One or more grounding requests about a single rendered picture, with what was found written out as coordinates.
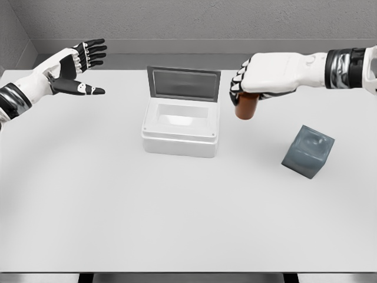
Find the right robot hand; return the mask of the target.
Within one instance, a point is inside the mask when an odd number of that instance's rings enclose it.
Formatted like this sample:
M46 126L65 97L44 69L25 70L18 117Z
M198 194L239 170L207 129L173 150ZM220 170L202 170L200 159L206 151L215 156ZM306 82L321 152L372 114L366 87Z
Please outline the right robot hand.
M257 93L260 100L296 91L295 71L298 53L255 53L245 61L230 82L229 95L234 106L242 93Z

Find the grey cube block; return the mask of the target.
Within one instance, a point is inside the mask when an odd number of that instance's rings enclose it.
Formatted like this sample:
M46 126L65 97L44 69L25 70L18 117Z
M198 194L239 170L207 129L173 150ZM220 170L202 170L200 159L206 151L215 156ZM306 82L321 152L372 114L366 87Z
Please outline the grey cube block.
M325 165L335 139L303 125L281 165L312 179Z

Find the brown cylindrical bottle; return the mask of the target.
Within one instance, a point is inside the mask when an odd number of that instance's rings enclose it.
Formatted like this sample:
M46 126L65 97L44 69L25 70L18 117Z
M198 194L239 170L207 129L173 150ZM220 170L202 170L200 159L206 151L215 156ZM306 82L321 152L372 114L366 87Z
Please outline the brown cylindrical bottle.
M257 93L239 93L236 95L237 105L235 114L241 120L250 120L256 111L260 94Z

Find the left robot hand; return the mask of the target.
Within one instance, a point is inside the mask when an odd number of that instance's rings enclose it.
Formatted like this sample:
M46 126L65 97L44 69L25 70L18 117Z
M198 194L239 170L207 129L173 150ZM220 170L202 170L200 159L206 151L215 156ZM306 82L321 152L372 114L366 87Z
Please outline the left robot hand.
M66 48L67 55L59 53L58 65L44 72L52 94L64 93L75 96L105 94L104 89L82 83L77 80L77 76L95 66L103 65L106 50L105 39L100 38Z

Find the white box with open lid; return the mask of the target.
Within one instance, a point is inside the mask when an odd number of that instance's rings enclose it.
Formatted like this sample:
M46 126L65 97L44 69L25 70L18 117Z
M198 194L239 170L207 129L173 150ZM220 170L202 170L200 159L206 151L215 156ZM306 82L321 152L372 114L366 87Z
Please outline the white box with open lid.
M148 153L215 157L221 72L147 67L150 99L141 136Z

